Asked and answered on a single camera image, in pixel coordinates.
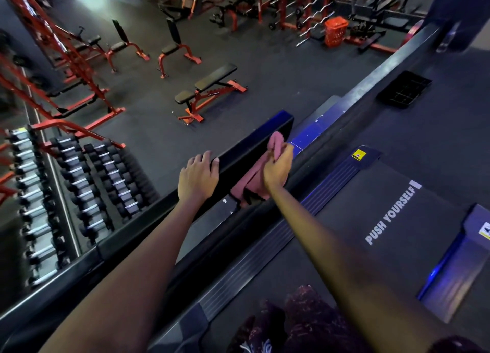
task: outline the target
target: forearm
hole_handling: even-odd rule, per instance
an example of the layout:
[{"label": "forearm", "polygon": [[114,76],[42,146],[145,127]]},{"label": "forearm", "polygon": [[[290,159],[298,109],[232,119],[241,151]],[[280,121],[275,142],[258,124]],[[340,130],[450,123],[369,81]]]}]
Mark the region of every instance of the forearm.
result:
[{"label": "forearm", "polygon": [[41,352],[146,350],[156,311],[201,203],[179,202],[77,306]]},{"label": "forearm", "polygon": [[284,188],[270,191],[341,310],[375,351],[422,353],[450,335],[421,303],[395,294],[364,252],[324,228]]}]

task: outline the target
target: hand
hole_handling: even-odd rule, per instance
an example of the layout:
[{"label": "hand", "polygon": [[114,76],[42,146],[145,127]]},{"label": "hand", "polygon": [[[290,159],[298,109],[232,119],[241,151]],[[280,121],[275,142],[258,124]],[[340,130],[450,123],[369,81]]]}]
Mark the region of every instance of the hand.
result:
[{"label": "hand", "polygon": [[288,178],[289,171],[292,166],[293,147],[289,143],[282,145],[283,152],[277,161],[274,162],[274,155],[271,152],[269,161],[264,166],[264,184],[269,193],[271,189],[278,186],[283,186]]},{"label": "hand", "polygon": [[219,159],[215,158],[210,168],[211,151],[198,154],[180,171],[177,192],[181,201],[197,200],[203,204],[216,189],[219,181]]}]

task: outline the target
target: bench backrest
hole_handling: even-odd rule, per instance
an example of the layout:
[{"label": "bench backrest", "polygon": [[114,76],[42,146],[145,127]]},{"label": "bench backrest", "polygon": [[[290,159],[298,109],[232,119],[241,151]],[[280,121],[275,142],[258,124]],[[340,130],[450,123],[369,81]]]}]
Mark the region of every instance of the bench backrest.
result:
[{"label": "bench backrest", "polygon": [[172,35],[172,40],[176,44],[181,45],[182,41],[180,40],[180,34],[179,34],[179,30],[177,29],[177,24],[175,23],[175,20],[171,18],[167,18],[167,24],[168,24],[168,29],[170,31],[170,34]]},{"label": "bench backrest", "polygon": [[112,22],[114,24],[114,27],[116,27],[116,30],[118,31],[118,34],[119,34],[121,40],[123,40],[126,43],[129,43],[129,39],[127,38],[126,32],[121,27],[121,25],[119,24],[119,22],[117,20],[114,20],[114,19],[112,20]]}]

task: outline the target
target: maroon clothing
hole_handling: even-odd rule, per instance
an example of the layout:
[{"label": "maroon clothing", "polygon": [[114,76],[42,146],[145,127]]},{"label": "maroon clothing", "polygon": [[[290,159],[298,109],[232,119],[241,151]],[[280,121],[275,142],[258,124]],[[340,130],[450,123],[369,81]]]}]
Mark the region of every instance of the maroon clothing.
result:
[{"label": "maroon clothing", "polygon": [[[284,330],[286,320],[291,331]],[[227,353],[371,353],[338,309],[325,303],[311,286],[301,286],[283,309],[266,301],[258,316],[240,327]],[[450,337],[434,344],[428,353],[485,353],[468,339]]]}]

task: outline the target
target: yellow warning sticker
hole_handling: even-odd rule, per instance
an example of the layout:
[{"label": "yellow warning sticker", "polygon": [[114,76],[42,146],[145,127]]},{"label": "yellow warning sticker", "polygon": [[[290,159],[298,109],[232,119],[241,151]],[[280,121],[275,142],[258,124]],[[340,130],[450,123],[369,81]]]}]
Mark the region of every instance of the yellow warning sticker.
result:
[{"label": "yellow warning sticker", "polygon": [[361,159],[364,158],[365,155],[366,155],[366,152],[363,152],[360,149],[358,149],[358,150],[356,150],[354,152],[354,154],[352,155],[352,157],[355,158],[355,159],[357,159],[358,161],[360,161]]},{"label": "yellow warning sticker", "polygon": [[490,223],[485,223],[481,227],[480,231],[478,231],[479,234],[481,234],[483,237],[486,239],[490,239]]}]

